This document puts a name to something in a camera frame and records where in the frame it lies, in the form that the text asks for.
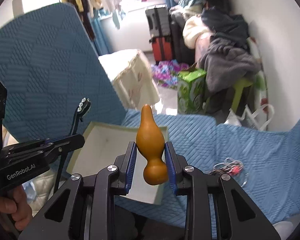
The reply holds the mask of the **person's left hand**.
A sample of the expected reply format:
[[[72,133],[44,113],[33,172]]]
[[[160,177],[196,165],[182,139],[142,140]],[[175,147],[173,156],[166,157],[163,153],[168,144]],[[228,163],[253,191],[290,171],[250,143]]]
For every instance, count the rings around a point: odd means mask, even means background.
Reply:
[[[0,197],[0,212],[10,214],[17,230],[23,231],[32,219],[32,209],[22,185],[12,190],[12,198]]]

